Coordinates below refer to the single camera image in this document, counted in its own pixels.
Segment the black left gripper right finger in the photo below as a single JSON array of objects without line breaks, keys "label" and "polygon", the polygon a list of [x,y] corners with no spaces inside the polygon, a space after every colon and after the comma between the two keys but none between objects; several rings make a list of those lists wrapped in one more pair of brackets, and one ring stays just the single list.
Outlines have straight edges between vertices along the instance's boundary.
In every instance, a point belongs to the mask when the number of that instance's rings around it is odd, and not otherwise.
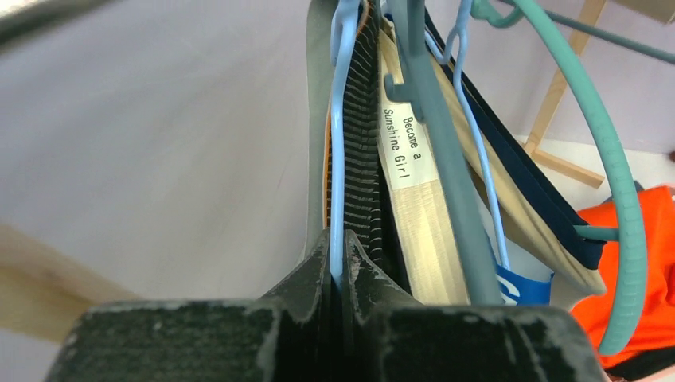
[{"label": "black left gripper right finger", "polygon": [[550,306],[426,306],[346,231],[349,381],[605,381],[575,320]]}]

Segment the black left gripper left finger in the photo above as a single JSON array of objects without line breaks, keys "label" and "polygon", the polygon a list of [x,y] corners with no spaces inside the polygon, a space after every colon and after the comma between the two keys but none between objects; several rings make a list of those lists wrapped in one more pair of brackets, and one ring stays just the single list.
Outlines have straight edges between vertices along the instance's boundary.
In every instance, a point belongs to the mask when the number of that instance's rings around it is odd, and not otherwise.
[{"label": "black left gripper left finger", "polygon": [[49,381],[320,381],[330,316],[329,235],[257,299],[94,306],[63,342]]}]

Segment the light blue wire hanger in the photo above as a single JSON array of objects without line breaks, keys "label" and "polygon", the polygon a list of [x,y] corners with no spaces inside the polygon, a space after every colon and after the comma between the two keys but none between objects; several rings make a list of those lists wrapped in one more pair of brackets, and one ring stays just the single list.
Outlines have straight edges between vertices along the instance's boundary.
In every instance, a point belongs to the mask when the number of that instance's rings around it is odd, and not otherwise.
[{"label": "light blue wire hanger", "polygon": [[359,25],[359,0],[340,0],[334,11],[330,34],[330,62],[334,78],[330,95],[330,142],[332,153],[330,202],[330,274],[341,289],[344,259],[345,140],[344,93]]}]

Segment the black striped underwear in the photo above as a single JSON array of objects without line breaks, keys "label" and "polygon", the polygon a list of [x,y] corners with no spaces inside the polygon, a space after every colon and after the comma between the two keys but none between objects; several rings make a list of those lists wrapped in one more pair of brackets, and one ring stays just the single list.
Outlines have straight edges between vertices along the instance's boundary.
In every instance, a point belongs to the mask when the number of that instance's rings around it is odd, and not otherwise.
[{"label": "black striped underwear", "polygon": [[[391,201],[377,149],[380,106],[379,4],[360,1],[359,25],[344,93],[344,236],[353,231],[366,255],[401,288],[409,290]],[[330,105],[326,117],[325,226],[330,230]]]}]

